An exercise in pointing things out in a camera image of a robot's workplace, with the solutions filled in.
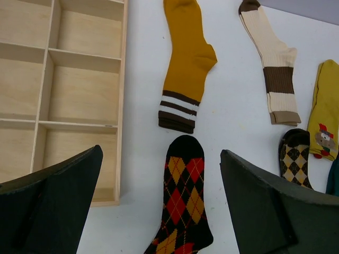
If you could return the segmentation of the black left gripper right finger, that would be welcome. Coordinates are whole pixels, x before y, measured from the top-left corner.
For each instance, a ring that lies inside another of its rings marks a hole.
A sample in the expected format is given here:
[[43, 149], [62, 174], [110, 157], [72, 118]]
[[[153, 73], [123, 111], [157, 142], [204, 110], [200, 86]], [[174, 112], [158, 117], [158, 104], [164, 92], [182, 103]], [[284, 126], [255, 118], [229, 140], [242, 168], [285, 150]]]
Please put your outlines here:
[[338, 197], [291, 183], [229, 150], [220, 170], [240, 253], [338, 253]]

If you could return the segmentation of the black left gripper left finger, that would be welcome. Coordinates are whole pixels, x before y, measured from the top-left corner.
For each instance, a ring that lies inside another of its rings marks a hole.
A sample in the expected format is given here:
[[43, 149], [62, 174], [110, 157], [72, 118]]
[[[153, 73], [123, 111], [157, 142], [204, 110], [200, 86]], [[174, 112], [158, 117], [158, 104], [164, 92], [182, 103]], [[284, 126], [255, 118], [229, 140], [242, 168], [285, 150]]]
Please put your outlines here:
[[76, 253], [102, 160], [95, 145], [1, 183], [1, 253]]

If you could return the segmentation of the black red yellow argyle sock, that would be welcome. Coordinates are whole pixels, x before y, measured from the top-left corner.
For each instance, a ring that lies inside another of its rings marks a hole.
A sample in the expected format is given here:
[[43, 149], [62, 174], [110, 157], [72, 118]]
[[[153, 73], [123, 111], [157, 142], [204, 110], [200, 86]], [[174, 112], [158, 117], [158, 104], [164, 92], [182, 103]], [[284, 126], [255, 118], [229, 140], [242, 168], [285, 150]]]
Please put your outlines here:
[[198, 253], [213, 243], [204, 206], [204, 151], [190, 135], [168, 147], [159, 230], [146, 253]]

